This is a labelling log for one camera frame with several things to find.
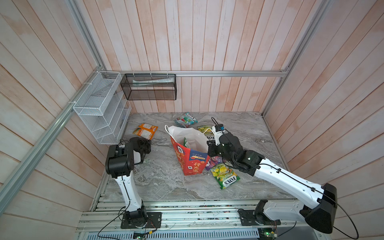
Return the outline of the green lemon candy bag front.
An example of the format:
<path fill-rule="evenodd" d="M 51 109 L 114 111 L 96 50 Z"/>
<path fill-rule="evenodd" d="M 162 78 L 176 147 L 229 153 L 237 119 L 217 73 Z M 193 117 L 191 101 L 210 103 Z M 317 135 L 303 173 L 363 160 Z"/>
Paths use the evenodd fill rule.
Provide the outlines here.
<path fill-rule="evenodd" d="M 230 185 L 238 182 L 241 178 L 224 163 L 217 164 L 211 168 L 211 173 L 220 185 L 221 190 L 228 188 Z"/>

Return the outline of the orange candy bag back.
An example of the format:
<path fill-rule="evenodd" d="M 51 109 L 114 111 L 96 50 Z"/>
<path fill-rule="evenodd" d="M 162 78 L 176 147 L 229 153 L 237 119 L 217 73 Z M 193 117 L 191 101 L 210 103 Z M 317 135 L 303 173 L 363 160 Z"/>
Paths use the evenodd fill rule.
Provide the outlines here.
<path fill-rule="evenodd" d="M 139 137 L 145 138 L 147 140 L 152 140 L 158 126 L 153 126 L 147 123 L 140 124 L 134 131 L 133 134 Z"/>

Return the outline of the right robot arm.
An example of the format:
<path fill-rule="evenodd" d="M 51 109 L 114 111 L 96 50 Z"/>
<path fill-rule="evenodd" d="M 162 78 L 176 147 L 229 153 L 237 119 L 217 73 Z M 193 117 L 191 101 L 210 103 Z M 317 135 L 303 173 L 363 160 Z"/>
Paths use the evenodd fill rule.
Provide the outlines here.
<path fill-rule="evenodd" d="M 237 137 L 224 129 L 212 128 L 214 139 L 209 140 L 208 155 L 219 156 L 250 176 L 265 180 L 296 198 L 286 204 L 259 201 L 254 210 L 258 225 L 289 220 L 305 222 L 313 229 L 331 234 L 337 212 L 337 189 L 331 184 L 319 185 L 280 168 L 263 155 L 245 150 Z"/>

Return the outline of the red paper bag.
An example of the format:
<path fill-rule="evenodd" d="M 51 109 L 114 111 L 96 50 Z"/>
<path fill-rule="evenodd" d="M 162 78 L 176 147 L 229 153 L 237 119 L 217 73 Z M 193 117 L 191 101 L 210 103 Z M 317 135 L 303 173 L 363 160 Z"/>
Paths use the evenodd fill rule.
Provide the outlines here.
<path fill-rule="evenodd" d="M 171 138 L 172 146 L 177 155 L 185 176 L 201 174 L 210 157 L 208 156 L 208 139 L 198 130 L 193 128 L 179 128 L 165 125 L 165 131 Z M 183 146 L 187 138 L 191 148 Z"/>

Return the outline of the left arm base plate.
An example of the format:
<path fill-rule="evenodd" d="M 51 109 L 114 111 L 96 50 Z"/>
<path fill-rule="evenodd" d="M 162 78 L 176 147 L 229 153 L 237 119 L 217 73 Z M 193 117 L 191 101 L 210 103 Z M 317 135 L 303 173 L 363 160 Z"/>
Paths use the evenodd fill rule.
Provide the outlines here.
<path fill-rule="evenodd" d="M 121 229 L 143 229 L 161 227 L 162 213 L 149 212 L 144 213 L 140 211 L 125 212 L 121 223 Z"/>

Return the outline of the purple berry candy bag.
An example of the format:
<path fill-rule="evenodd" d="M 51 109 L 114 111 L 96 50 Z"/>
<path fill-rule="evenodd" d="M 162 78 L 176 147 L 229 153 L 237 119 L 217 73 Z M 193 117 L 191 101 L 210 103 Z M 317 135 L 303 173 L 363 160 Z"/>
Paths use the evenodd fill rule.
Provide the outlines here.
<path fill-rule="evenodd" d="M 220 156 L 210 157 L 208 160 L 205 169 L 208 171 L 215 167 L 217 164 L 221 164 L 223 162 L 223 159 Z"/>

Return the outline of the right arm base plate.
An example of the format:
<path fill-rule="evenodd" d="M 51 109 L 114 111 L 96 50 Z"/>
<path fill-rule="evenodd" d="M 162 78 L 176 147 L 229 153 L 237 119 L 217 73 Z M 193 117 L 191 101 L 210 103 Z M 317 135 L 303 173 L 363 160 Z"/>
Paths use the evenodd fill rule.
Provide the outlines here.
<path fill-rule="evenodd" d="M 257 213 L 256 210 L 238 209 L 238 214 L 242 226 L 278 226 L 280 220 L 270 220 L 263 213 Z"/>

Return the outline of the teal mint candy bag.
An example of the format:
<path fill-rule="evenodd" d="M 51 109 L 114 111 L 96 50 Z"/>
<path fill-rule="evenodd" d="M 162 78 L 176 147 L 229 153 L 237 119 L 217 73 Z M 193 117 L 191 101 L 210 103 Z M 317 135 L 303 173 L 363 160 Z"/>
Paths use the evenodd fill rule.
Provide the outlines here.
<path fill-rule="evenodd" d="M 175 123 L 182 128 L 188 128 L 189 126 L 197 122 L 198 120 L 194 116 L 192 116 L 191 113 L 185 113 L 175 119 Z"/>

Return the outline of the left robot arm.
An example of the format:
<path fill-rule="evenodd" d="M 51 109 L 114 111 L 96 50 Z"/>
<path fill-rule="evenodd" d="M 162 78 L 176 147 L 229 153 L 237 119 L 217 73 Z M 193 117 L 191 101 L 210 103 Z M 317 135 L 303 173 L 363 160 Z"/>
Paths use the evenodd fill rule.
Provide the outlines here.
<path fill-rule="evenodd" d="M 143 137 L 120 140 L 111 145 L 105 163 L 106 173 L 120 187 L 125 201 L 124 219 L 127 222 L 142 224 L 147 220 L 146 208 L 136 188 L 133 171 L 136 165 L 142 164 L 151 152 L 151 141 Z"/>

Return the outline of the green spring tea candy bag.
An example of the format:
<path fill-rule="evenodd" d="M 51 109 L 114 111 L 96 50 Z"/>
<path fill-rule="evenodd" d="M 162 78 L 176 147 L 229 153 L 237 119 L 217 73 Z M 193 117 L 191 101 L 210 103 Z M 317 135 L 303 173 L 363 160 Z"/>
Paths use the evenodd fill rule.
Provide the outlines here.
<path fill-rule="evenodd" d="M 203 133 L 203 135 L 208 140 L 214 140 L 215 139 L 214 133 L 212 132 L 212 127 L 210 127 L 210 126 L 199 126 L 198 131 Z"/>

